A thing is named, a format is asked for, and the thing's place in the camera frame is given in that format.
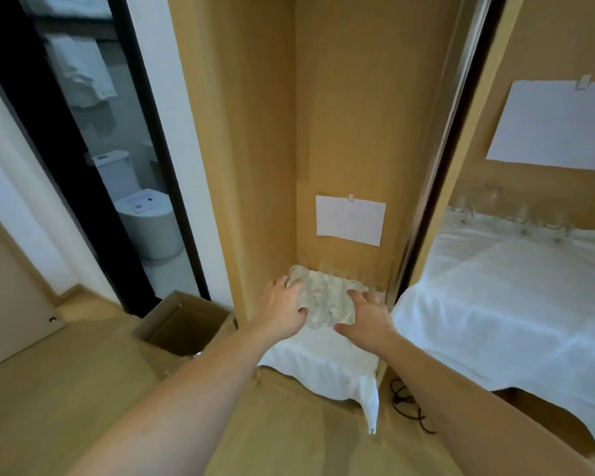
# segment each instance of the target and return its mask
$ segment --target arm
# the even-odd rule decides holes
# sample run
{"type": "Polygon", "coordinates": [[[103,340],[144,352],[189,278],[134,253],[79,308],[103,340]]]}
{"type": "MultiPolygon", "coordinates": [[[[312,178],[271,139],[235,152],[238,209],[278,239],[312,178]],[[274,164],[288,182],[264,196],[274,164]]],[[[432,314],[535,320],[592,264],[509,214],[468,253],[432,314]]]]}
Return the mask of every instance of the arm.
{"type": "Polygon", "coordinates": [[[397,333],[375,294],[349,291],[356,322],[335,330],[388,363],[468,476],[595,475],[595,467],[513,406],[397,333]]]}
{"type": "Polygon", "coordinates": [[[126,413],[82,456],[70,476],[201,475],[240,390],[264,353],[296,334],[301,282],[270,282],[258,316],[203,352],[126,413]]]}

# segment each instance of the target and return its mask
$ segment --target open cardboard box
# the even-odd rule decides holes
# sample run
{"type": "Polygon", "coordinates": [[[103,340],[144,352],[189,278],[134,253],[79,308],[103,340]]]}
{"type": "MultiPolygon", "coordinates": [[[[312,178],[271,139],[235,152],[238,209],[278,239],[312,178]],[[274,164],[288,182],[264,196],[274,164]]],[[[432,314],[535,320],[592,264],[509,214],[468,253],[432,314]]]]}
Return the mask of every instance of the open cardboard box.
{"type": "Polygon", "coordinates": [[[150,367],[165,379],[236,328],[229,311],[175,291],[143,318],[133,336],[150,367]]]}

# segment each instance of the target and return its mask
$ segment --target bathroom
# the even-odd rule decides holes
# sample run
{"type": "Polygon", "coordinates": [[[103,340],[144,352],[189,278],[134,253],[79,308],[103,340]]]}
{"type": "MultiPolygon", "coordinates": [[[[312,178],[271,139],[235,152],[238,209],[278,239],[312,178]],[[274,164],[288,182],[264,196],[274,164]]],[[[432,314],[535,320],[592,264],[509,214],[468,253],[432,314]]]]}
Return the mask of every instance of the bathroom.
{"type": "Polygon", "coordinates": [[[155,295],[200,295],[107,0],[20,2],[155,295]]]}

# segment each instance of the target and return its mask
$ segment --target person's left hand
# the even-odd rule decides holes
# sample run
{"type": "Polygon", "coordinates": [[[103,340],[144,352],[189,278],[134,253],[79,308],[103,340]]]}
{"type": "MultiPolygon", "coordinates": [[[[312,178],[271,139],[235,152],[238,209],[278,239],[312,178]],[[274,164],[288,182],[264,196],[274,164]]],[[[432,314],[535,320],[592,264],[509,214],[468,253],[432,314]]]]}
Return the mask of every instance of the person's left hand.
{"type": "Polygon", "coordinates": [[[307,308],[298,308],[302,280],[287,287],[288,275],[270,281],[264,288],[260,310],[250,325],[264,331],[270,345],[296,335],[306,322],[307,308]]]}

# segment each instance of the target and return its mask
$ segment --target white toilet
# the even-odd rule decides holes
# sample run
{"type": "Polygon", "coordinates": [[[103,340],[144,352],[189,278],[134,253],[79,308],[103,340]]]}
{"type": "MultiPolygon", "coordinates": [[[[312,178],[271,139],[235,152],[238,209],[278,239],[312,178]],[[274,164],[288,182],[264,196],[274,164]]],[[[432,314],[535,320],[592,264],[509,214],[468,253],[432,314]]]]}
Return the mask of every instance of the white toilet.
{"type": "Polygon", "coordinates": [[[139,187],[125,150],[109,151],[93,160],[139,257],[159,260],[177,255],[183,243],[168,195],[139,187]]]}

